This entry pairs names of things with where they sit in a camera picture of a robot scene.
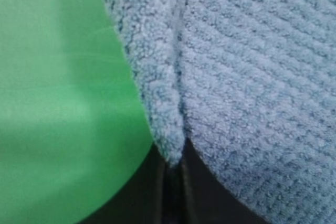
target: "terry cloth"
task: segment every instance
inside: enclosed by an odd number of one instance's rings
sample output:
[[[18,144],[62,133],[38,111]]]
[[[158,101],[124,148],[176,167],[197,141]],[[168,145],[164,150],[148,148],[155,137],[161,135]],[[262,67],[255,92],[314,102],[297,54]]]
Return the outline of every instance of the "terry cloth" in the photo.
[[[171,165],[270,223],[336,223],[336,0],[104,0]]]

